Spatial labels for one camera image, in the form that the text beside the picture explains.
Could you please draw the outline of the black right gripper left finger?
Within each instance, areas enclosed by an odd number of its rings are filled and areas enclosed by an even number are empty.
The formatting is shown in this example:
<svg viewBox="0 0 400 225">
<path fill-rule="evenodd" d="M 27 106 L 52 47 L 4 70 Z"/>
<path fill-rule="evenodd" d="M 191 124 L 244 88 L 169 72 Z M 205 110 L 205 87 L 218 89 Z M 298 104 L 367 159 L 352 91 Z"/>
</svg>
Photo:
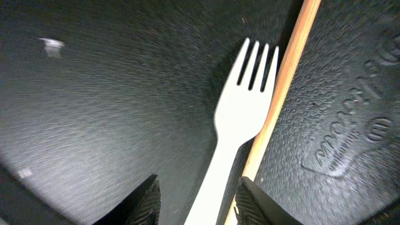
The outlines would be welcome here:
<svg viewBox="0 0 400 225">
<path fill-rule="evenodd" d="M 158 225 L 160 210 L 161 190 L 152 174 L 94 225 Z"/>
</svg>

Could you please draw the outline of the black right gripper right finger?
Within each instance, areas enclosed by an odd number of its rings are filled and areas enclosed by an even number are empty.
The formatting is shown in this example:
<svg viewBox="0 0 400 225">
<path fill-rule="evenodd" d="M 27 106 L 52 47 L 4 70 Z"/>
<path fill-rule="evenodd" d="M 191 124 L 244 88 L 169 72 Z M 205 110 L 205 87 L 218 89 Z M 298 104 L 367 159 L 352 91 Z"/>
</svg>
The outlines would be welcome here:
<svg viewBox="0 0 400 225">
<path fill-rule="evenodd" d="M 234 212 L 238 225 L 302 225 L 248 177 L 240 177 Z"/>
</svg>

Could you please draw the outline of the white plastic fork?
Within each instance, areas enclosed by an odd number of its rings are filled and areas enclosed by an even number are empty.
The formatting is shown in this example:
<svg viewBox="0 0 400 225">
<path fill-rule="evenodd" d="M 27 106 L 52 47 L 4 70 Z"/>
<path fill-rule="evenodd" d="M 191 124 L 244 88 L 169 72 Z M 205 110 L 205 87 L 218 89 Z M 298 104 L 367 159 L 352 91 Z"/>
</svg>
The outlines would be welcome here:
<svg viewBox="0 0 400 225">
<path fill-rule="evenodd" d="M 229 174 L 239 147 L 255 137 L 267 118 L 278 69 L 279 48 L 266 67 L 269 46 L 256 62 L 259 42 L 246 38 L 232 65 L 214 113 L 217 144 L 211 163 L 184 225 L 212 225 L 218 220 Z"/>
</svg>

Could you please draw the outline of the wooden chopstick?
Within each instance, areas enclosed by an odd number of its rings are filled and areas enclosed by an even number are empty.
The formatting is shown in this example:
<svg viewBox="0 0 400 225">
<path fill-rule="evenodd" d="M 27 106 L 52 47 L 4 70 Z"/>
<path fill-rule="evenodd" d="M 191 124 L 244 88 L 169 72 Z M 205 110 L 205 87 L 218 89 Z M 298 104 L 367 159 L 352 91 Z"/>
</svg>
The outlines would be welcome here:
<svg viewBox="0 0 400 225">
<path fill-rule="evenodd" d="M 290 39 L 284 43 L 285 52 L 279 65 L 269 113 L 260 133 L 255 137 L 242 172 L 242 176 L 251 181 L 255 180 L 259 171 L 320 3 L 321 0 L 304 0 L 302 2 L 296 23 L 292 27 Z"/>
</svg>

